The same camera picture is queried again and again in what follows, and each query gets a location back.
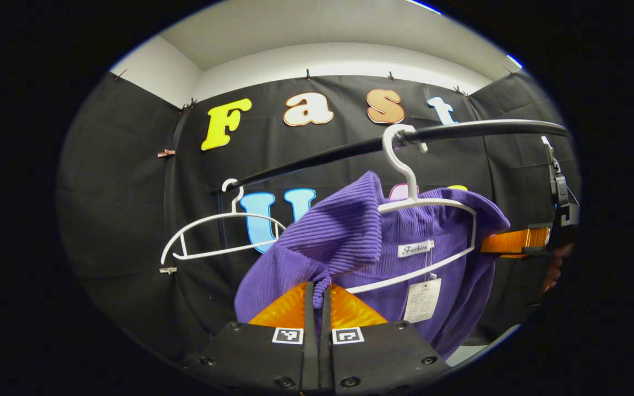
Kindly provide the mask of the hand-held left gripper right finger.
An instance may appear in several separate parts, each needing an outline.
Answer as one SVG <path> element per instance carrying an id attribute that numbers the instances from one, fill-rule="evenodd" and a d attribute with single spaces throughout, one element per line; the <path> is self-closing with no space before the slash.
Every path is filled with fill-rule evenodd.
<path id="1" fill-rule="evenodd" d="M 408 395 L 450 365 L 408 321 L 390 322 L 338 285 L 324 294 L 320 394 Z"/>

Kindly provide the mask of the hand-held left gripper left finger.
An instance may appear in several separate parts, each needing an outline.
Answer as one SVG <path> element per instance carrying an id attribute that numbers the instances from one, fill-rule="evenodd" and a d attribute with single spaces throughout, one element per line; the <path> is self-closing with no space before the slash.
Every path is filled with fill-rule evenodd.
<path id="1" fill-rule="evenodd" d="M 184 370 L 231 395 L 319 394 L 313 293 L 312 282 L 289 293 L 299 327 L 229 322 Z"/>

